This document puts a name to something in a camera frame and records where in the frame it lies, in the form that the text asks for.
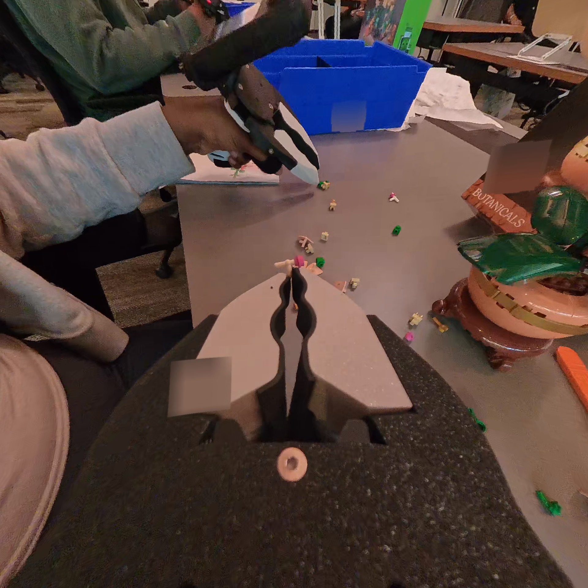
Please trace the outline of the scattered small toy bricks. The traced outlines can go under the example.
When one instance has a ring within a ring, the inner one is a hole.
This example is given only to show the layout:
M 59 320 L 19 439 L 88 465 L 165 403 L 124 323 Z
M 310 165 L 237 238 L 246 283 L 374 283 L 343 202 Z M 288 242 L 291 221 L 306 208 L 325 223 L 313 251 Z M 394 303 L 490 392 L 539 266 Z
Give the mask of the scattered small toy bricks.
M 367 237 L 359 224 L 329 229 L 320 242 L 326 254 L 322 281 L 332 292 L 329 305 L 359 305 L 369 326 L 406 388 L 413 408 L 360 420 L 369 443 L 361 447 L 386 455 L 394 484 L 415 483 L 419 493 L 451 497 L 460 504 L 490 503 L 512 495 L 515 509 L 529 520 L 570 518 L 569 469 L 564 460 L 563 417 L 569 386 L 549 343 L 538 356 L 489 362 L 488 349 L 455 319 L 440 334 L 425 313 L 429 298 L 447 294 L 449 282 L 464 272 L 454 245 L 441 238 L 441 223 L 402 222 L 393 227 L 368 219 Z

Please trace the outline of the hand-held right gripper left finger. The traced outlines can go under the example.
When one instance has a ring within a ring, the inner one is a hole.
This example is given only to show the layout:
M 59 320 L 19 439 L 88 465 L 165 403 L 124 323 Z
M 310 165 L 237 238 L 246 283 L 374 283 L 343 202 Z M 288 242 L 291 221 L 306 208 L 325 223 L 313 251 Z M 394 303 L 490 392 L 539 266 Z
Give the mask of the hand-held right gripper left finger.
M 199 354 L 198 360 L 231 360 L 230 393 L 221 384 L 220 395 L 207 392 L 201 407 L 229 407 L 260 392 L 279 374 L 280 336 L 272 333 L 274 315 L 289 295 L 283 286 L 290 282 L 277 273 L 231 301 L 218 315 Z

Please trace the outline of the pink and white brick piece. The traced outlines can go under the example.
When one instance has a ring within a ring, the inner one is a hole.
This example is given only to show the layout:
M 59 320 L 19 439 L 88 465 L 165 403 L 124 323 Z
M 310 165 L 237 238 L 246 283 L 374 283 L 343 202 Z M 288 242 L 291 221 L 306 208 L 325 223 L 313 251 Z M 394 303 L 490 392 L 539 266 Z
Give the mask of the pink and white brick piece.
M 279 272 L 285 274 L 287 277 L 291 277 L 294 268 L 306 268 L 307 261 L 301 255 L 295 256 L 294 259 L 287 259 L 281 262 L 276 262 L 274 267 Z

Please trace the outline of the crumpled white paper bag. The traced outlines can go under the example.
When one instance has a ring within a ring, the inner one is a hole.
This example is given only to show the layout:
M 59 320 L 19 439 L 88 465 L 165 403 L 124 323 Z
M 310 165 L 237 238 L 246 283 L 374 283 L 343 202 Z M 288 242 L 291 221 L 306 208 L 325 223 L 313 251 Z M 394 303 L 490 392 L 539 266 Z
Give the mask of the crumpled white paper bag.
M 445 68 L 427 71 L 400 130 L 425 117 L 452 123 L 463 130 L 503 129 L 500 122 L 475 106 L 469 82 L 447 73 Z

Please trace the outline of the wooden background desk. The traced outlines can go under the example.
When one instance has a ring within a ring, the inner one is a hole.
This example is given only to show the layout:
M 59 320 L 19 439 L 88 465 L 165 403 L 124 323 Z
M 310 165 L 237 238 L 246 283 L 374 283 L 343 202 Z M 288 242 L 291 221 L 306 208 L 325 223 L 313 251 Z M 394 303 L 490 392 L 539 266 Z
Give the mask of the wooden background desk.
M 476 33 L 512 36 L 523 32 L 518 25 L 497 24 L 485 21 L 459 18 L 439 18 L 426 20 L 423 30 L 447 34 Z M 578 53 L 567 52 L 561 62 L 533 62 L 518 56 L 523 47 L 520 43 L 445 43 L 443 52 L 491 65 L 526 71 L 530 74 L 558 80 L 568 84 L 579 84 L 587 78 L 587 60 Z

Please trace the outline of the grey desk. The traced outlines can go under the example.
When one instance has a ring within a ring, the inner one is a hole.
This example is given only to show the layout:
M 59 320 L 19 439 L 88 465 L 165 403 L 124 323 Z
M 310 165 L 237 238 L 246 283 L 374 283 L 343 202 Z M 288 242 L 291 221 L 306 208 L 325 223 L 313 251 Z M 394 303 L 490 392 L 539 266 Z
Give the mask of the grey desk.
M 461 194 L 489 155 L 429 121 L 400 133 L 316 136 L 326 191 L 284 172 L 274 186 L 180 185 L 193 324 L 275 275 L 274 263 L 315 241 L 328 283 L 410 345 L 487 426 L 486 438 L 528 522 L 575 587 L 587 587 L 587 412 L 553 353 L 494 371 L 454 321 L 427 313 L 467 276 L 456 243 L 489 232 Z

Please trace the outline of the person's pale clothing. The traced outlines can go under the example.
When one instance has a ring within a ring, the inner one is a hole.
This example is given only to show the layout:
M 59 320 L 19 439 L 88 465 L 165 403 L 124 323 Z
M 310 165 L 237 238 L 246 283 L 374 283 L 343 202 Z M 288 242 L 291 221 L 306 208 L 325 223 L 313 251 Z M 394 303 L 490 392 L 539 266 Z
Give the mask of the person's pale clothing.
M 65 390 L 21 338 L 41 335 L 110 363 L 129 336 L 112 320 L 1 252 L 1 587 L 33 551 L 53 508 L 70 446 Z

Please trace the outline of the black chair base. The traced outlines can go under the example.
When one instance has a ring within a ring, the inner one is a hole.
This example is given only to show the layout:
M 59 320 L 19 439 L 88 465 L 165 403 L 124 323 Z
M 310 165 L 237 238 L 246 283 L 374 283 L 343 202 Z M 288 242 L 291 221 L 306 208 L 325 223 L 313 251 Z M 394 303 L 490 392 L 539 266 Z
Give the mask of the black chair base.
M 179 210 L 177 208 L 161 209 L 153 228 L 153 239 L 162 246 L 164 255 L 156 269 L 159 278 L 167 279 L 173 275 L 173 269 L 169 264 L 173 251 L 182 244 L 182 229 Z

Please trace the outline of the person's left hand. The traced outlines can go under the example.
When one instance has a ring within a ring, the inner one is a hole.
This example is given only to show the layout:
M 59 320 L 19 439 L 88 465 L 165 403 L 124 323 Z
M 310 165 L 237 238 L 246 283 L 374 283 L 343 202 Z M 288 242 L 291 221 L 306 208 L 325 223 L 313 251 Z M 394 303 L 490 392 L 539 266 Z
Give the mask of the person's left hand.
M 234 168 L 252 159 L 263 162 L 267 158 L 229 114 L 221 96 L 170 98 L 161 109 L 187 155 L 228 152 Z

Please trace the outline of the person's left forearm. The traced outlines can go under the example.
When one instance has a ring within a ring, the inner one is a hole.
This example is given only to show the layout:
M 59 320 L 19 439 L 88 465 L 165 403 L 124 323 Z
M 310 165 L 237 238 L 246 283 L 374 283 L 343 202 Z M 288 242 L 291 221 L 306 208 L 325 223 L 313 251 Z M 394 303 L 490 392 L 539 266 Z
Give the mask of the person's left forearm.
M 159 103 L 1 141 L 1 258 L 77 238 L 195 171 Z

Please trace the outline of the clear acrylic stand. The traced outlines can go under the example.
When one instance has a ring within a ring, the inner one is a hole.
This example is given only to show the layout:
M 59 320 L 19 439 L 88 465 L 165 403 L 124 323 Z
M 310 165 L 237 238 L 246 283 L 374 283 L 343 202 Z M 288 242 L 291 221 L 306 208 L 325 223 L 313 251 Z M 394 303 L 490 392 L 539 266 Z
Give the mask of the clear acrylic stand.
M 561 33 L 545 33 L 533 42 L 524 45 L 516 58 L 533 63 L 556 64 L 569 52 L 573 37 Z

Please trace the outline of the orange brick separator tool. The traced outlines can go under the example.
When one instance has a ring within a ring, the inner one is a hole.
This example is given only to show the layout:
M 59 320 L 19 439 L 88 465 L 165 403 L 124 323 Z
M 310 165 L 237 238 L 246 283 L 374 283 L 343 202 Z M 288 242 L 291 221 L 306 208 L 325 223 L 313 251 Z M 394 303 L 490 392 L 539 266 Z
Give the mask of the orange brick separator tool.
M 587 366 L 571 348 L 559 346 L 556 361 L 566 376 L 571 388 L 587 411 Z

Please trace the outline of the green colourful box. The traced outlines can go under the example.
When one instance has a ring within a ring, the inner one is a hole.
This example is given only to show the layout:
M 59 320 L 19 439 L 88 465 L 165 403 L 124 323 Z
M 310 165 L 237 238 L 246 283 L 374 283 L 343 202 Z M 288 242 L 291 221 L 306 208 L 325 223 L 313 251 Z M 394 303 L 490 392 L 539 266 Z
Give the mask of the green colourful box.
M 359 39 L 376 41 L 412 55 L 431 1 L 366 1 Z

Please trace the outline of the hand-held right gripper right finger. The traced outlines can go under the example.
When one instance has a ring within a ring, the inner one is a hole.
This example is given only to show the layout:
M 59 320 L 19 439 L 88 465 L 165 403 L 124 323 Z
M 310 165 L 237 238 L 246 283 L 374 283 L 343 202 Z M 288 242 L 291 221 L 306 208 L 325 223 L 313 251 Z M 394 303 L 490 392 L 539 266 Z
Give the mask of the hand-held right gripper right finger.
M 294 272 L 311 411 L 407 411 L 413 404 L 363 310 L 310 271 Z

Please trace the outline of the dark orchid print box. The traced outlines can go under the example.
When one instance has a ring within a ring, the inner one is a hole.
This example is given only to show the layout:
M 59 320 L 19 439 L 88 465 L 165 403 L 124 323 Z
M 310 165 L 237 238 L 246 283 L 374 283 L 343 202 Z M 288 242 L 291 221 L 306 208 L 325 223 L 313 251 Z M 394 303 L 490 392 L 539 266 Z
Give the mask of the dark orchid print box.
M 462 194 L 491 232 L 534 233 L 531 213 L 539 192 L 572 187 L 587 198 L 587 79 L 573 88 L 516 143 L 495 148 L 489 162 L 491 187 L 531 187 L 515 192 L 486 191 L 483 174 Z

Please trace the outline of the white instruction booklet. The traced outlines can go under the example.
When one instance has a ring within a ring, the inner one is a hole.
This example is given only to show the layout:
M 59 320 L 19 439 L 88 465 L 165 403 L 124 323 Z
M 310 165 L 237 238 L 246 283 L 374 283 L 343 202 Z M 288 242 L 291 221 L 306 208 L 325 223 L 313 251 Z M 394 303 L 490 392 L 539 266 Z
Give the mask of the white instruction booklet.
M 274 185 L 281 177 L 261 171 L 253 161 L 241 168 L 218 167 L 208 156 L 191 153 L 190 159 L 195 168 L 191 174 L 177 181 L 179 185 L 226 184 L 226 185 Z

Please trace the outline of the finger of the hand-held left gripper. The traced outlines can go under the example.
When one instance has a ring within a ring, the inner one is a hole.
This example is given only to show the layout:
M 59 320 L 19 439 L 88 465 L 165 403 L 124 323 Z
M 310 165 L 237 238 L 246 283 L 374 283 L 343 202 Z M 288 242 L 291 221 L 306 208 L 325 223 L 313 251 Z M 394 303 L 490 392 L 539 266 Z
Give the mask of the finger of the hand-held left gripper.
M 276 130 L 273 136 L 273 156 L 299 180 L 310 185 L 319 182 L 319 159 L 313 143 L 298 132 L 291 136 L 286 130 Z
M 318 152 L 310 136 L 287 105 L 275 111 L 275 138 L 298 163 L 319 166 Z

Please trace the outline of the blue plastic bin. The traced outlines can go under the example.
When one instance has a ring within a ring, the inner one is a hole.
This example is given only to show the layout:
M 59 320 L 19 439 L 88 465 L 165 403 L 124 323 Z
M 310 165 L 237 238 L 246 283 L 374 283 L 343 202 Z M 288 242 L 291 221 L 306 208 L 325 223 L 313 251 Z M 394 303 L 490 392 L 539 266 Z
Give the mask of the blue plastic bin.
M 401 128 L 431 67 L 362 40 L 301 40 L 254 65 L 309 135 Z

